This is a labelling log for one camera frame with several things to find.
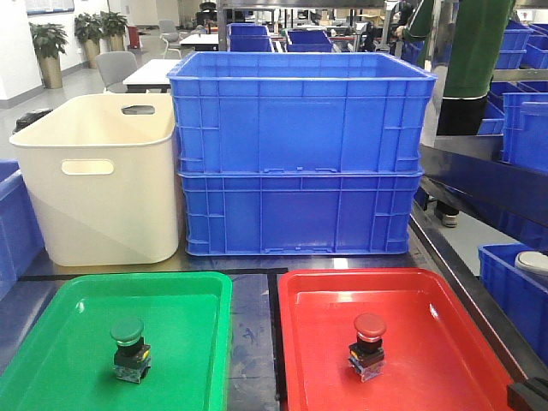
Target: office chair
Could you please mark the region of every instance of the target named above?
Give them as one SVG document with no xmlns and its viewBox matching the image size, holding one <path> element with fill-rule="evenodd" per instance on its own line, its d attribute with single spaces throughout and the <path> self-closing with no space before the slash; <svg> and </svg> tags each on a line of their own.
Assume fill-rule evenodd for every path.
<svg viewBox="0 0 548 411">
<path fill-rule="evenodd" d="M 158 22 L 160 26 L 160 38 L 165 42 L 164 58 L 168 54 L 168 51 L 176 51 L 181 57 L 181 45 L 182 35 L 177 32 L 177 27 L 172 20 L 160 20 Z"/>
<path fill-rule="evenodd" d="M 137 60 L 131 51 L 109 51 L 95 57 L 95 63 L 104 83 L 104 92 L 127 92 L 122 84 L 137 70 Z"/>
</svg>

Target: white wall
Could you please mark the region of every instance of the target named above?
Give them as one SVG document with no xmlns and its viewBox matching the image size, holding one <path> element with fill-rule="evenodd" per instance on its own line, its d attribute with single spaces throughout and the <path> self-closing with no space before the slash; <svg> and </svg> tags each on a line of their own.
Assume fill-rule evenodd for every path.
<svg viewBox="0 0 548 411">
<path fill-rule="evenodd" d="M 136 26 L 158 25 L 156 2 L 151 0 L 130 0 L 129 9 Z"/>
<path fill-rule="evenodd" d="M 168 19 L 179 26 L 179 7 L 176 0 L 156 0 L 158 19 Z"/>
<path fill-rule="evenodd" d="M 41 86 L 24 0 L 2 0 L 0 51 L 0 100 Z"/>
<path fill-rule="evenodd" d="M 535 23 L 548 23 L 548 10 L 536 10 L 534 14 Z"/>
<path fill-rule="evenodd" d="M 86 60 L 74 36 L 74 16 L 108 11 L 108 0 L 74 0 L 74 13 L 27 16 L 25 0 L 0 0 L 0 100 L 9 100 L 42 85 L 28 23 L 64 25 L 68 35 L 61 55 L 61 69 L 70 69 Z"/>
</svg>

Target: desk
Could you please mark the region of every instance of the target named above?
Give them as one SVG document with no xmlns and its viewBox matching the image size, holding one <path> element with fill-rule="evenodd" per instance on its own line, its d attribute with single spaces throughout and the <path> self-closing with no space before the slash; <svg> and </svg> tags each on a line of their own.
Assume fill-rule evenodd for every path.
<svg viewBox="0 0 548 411">
<path fill-rule="evenodd" d="M 181 45 L 193 46 L 196 51 L 218 51 L 219 35 L 214 34 L 192 34 L 181 40 Z"/>
<path fill-rule="evenodd" d="M 159 88 L 167 92 L 170 79 L 166 75 L 180 60 L 154 59 L 138 68 L 123 84 L 128 86 L 128 92 L 144 92 L 151 88 Z"/>
</svg>

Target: table surface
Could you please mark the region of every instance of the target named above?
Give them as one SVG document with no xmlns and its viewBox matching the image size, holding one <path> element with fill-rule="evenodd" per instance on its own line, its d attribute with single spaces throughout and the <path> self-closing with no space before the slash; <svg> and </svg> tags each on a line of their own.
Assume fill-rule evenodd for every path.
<svg viewBox="0 0 548 411">
<path fill-rule="evenodd" d="M 166 75 L 181 60 L 154 59 L 138 68 L 131 74 L 123 84 L 126 86 L 135 86 L 143 84 L 169 85 L 170 79 Z"/>
<path fill-rule="evenodd" d="M 218 45 L 219 35 L 214 34 L 191 34 L 181 40 L 181 45 Z"/>
</svg>

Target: blue plastic bin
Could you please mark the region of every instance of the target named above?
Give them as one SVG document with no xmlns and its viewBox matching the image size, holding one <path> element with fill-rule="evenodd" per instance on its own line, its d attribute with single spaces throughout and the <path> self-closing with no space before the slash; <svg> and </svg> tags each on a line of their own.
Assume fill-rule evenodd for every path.
<svg viewBox="0 0 548 411">
<path fill-rule="evenodd" d="M 273 51 L 268 29 L 266 26 L 248 23 L 229 24 L 229 50 Z"/>
<path fill-rule="evenodd" d="M 187 251 L 406 253 L 409 213 L 421 174 L 183 174 Z"/>
<path fill-rule="evenodd" d="M 327 37 L 324 30 L 288 30 L 287 48 L 289 52 L 303 53 L 308 51 L 320 51 L 331 53 L 333 43 Z"/>
<path fill-rule="evenodd" d="M 493 82 L 489 90 L 489 101 L 499 110 L 504 111 L 504 94 L 508 92 L 523 92 L 523 90 L 506 81 Z"/>
<path fill-rule="evenodd" d="M 506 30 L 504 30 L 503 44 L 501 51 L 522 51 L 529 40 L 533 29 L 523 26 L 515 21 L 509 21 Z"/>
<path fill-rule="evenodd" d="M 229 36 L 229 51 L 273 52 L 268 36 Z"/>
<path fill-rule="evenodd" d="M 44 248 L 19 165 L 0 160 L 0 300 Z"/>
<path fill-rule="evenodd" d="M 544 121 L 544 116 L 540 114 L 531 116 L 530 112 L 527 115 L 523 112 L 523 105 L 530 102 L 546 104 L 548 103 L 548 93 L 522 92 L 504 94 L 503 161 L 524 167 L 527 166 L 522 163 L 524 159 L 521 155 L 519 156 L 519 164 L 515 163 L 516 151 L 523 153 L 523 149 L 527 150 L 527 147 L 532 144 L 531 141 L 523 138 L 524 130 L 528 130 L 525 132 L 529 136 L 533 133 L 542 136 L 544 131 L 542 128 L 536 128 L 537 126 L 535 126 L 535 123 L 538 123 L 538 127 L 540 126 Z M 543 146 L 538 147 L 538 150 L 539 153 L 543 152 Z"/>
<path fill-rule="evenodd" d="M 506 161 L 548 173 L 548 102 L 523 103 L 520 112 L 521 128 L 513 132 Z"/>
<path fill-rule="evenodd" d="M 524 92 L 548 92 L 548 81 L 520 81 L 517 86 Z"/>
<path fill-rule="evenodd" d="M 169 73 L 181 172 L 419 169 L 435 76 L 380 53 L 194 53 Z"/>
<path fill-rule="evenodd" d="M 501 134 L 503 132 L 503 126 L 504 113 L 491 101 L 488 101 L 478 135 Z"/>
<path fill-rule="evenodd" d="M 535 69 L 548 69 L 548 36 L 531 36 L 523 62 Z"/>
<path fill-rule="evenodd" d="M 402 60 L 411 64 L 416 64 L 419 61 L 419 55 L 424 47 L 425 42 L 404 43 L 402 47 Z"/>
<path fill-rule="evenodd" d="M 266 36 L 268 28 L 253 23 L 232 23 L 228 25 L 229 36 Z"/>
<path fill-rule="evenodd" d="M 515 327 L 548 365 L 548 281 L 515 268 L 515 257 L 531 248 L 498 244 L 479 248 L 481 282 Z"/>
<path fill-rule="evenodd" d="M 495 69 L 518 69 L 526 51 L 500 51 Z"/>
<path fill-rule="evenodd" d="M 548 35 L 548 24 L 546 23 L 535 23 L 529 25 L 534 31 Z"/>
</svg>

